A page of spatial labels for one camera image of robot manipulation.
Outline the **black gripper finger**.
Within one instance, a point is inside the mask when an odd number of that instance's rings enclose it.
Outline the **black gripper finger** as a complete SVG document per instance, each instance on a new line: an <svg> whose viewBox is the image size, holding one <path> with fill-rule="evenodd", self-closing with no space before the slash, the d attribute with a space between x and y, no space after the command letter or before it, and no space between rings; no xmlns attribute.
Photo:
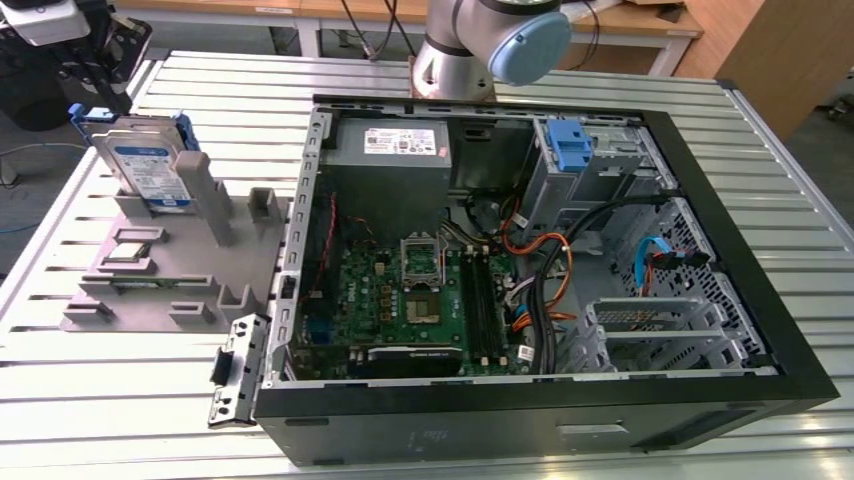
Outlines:
<svg viewBox="0 0 854 480"><path fill-rule="evenodd" d="M111 69L88 46L60 44L56 47L56 59L62 65L60 71L74 77L87 91L99 96L103 106L116 114L128 114L128 73L122 69Z"/></svg>
<svg viewBox="0 0 854 480"><path fill-rule="evenodd" d="M151 36L152 27L147 22L138 19L112 20L102 56L108 92L102 97L116 113L130 112L132 100L127 86L142 64Z"/></svg>

